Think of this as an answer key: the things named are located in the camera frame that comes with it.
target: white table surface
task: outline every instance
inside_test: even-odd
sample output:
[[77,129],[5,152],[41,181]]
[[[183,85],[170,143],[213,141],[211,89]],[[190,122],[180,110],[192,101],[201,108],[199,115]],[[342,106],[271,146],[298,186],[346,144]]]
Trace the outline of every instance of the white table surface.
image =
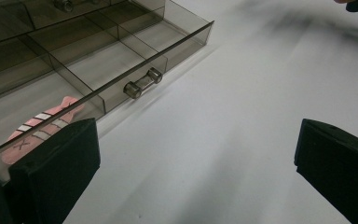
[[176,2],[215,20],[208,46],[98,121],[101,168],[65,223],[349,223],[294,155],[302,119],[358,136],[358,13]]

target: white stripe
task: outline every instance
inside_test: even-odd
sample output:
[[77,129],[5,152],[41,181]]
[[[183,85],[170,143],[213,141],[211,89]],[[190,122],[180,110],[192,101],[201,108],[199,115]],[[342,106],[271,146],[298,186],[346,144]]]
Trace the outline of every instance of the white stripe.
[[48,140],[48,138],[50,138],[50,134],[40,132],[40,131],[37,131],[36,133],[34,133],[33,136],[40,138],[42,140],[45,140],[45,141]]
[[51,115],[48,115],[48,114],[38,114],[34,118],[36,118],[36,119],[48,119],[50,117],[51,117]]
[[28,130],[30,130],[32,127],[30,126],[26,126],[26,125],[21,125],[20,128],[18,128],[17,130],[21,131],[21,132],[26,132]]
[[63,119],[56,119],[54,120],[51,124],[59,127],[59,128],[63,128],[65,127],[66,125],[68,125],[68,122],[66,122],[65,120]]

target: drawer handle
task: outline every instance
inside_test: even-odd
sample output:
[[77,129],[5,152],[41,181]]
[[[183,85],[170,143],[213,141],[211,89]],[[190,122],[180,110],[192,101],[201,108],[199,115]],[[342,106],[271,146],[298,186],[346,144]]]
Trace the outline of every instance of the drawer handle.
[[135,82],[129,82],[124,87],[124,93],[130,98],[136,100],[141,97],[144,90],[153,84],[158,84],[162,80],[162,74],[154,67],[150,68],[144,77],[139,78]]
[[64,12],[71,12],[74,10],[74,5],[71,0],[53,0],[54,6]]

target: clear acrylic organizer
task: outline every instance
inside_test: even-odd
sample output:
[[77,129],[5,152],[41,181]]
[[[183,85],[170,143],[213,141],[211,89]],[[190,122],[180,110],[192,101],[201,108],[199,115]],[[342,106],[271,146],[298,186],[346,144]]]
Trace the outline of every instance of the clear acrylic organizer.
[[[0,23],[0,182],[9,180],[1,154],[43,132],[80,106],[72,121],[100,118],[141,97],[163,75],[206,45],[213,23],[170,0],[16,1],[17,33]],[[7,3],[0,3],[0,10]],[[7,141],[28,119],[78,101]]]

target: pink object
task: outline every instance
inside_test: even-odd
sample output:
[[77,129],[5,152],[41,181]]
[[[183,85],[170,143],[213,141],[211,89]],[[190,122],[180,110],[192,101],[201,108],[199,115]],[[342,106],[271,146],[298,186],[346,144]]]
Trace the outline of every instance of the pink object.
[[[29,119],[24,124],[22,124],[8,139],[7,141],[15,138],[16,136],[28,131],[29,129],[33,128],[35,125],[39,124],[45,119],[50,118],[51,116],[57,114],[67,106],[73,104],[76,102],[77,99],[71,96],[65,96],[62,100],[62,103],[56,107],[53,107],[51,109],[46,110],[45,112],[42,112],[32,119]],[[33,133],[32,135],[22,139],[20,142],[18,142],[13,147],[10,147],[6,149],[2,153],[2,161],[6,164],[13,164],[14,162],[21,159],[23,156],[28,154],[30,151],[32,151],[34,148],[39,146],[41,143],[46,141],[48,138],[50,138],[53,134],[55,134],[57,131],[59,131],[61,128],[68,125],[75,113],[82,110],[84,105],[80,105],[77,108],[71,110],[70,112],[66,113],[59,119],[54,120],[50,124],[46,125],[41,130]]]

